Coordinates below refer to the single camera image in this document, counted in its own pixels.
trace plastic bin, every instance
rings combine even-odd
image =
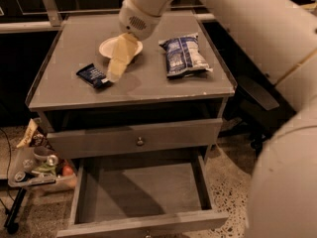
[[[63,190],[74,189],[77,183],[77,176],[73,174],[67,177],[49,176],[43,178],[29,178],[26,181],[15,181],[15,174],[24,170],[24,160],[37,160],[33,154],[34,148],[20,148],[17,151],[17,156],[14,164],[9,171],[8,184],[12,187],[22,187],[30,192],[47,193]]]

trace floor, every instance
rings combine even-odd
[[[17,151],[15,146],[22,139],[25,127],[3,128],[7,133],[14,165]],[[8,185],[5,180],[9,162],[8,143],[0,134],[0,198],[10,208],[13,201],[7,194]],[[243,237],[246,203],[251,173],[255,163],[255,153],[250,147],[248,135],[232,136],[218,139],[206,159],[206,171],[213,191],[214,200],[220,211],[227,211],[229,219],[219,229],[166,235],[165,238],[229,238]],[[16,189],[10,188],[14,197]],[[73,190],[49,193],[37,196],[27,192],[20,208],[16,222],[19,230],[9,235],[3,227],[6,215],[0,205],[0,237],[55,237],[56,232],[67,227],[70,214]]]

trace drawer front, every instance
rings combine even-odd
[[[216,143],[222,119],[114,127],[49,133],[64,159],[97,157],[164,149],[209,146]]]
[[[69,226],[57,237],[141,238],[219,228],[228,214],[218,212],[208,184],[194,150],[81,160]]]

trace tabletop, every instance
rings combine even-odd
[[[199,51],[212,72],[169,80],[159,40],[198,33]],[[105,40],[120,35],[118,14],[70,16],[34,93],[32,111],[95,108],[232,96],[234,87],[217,60],[191,11],[166,12],[143,50],[111,87],[96,90],[76,73],[94,63],[104,73],[108,63],[99,54]]]

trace desk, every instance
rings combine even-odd
[[[168,80],[159,40],[194,32],[214,71]],[[221,226],[227,215],[217,212],[202,157],[191,148],[215,144],[233,85],[193,14],[179,11],[163,15],[119,82],[96,91],[75,74],[92,62],[105,72],[108,63],[98,48],[119,34],[117,15],[69,17],[31,91],[29,108],[40,114],[53,147],[62,158],[82,159],[69,229],[58,236],[142,237],[148,231],[160,235]],[[169,187],[183,184],[170,197],[163,192],[168,179]],[[134,192],[133,201],[124,186]],[[183,197],[187,189],[191,193]],[[173,198],[184,200],[174,200],[172,207],[167,202]],[[133,204],[145,211],[136,212]]]

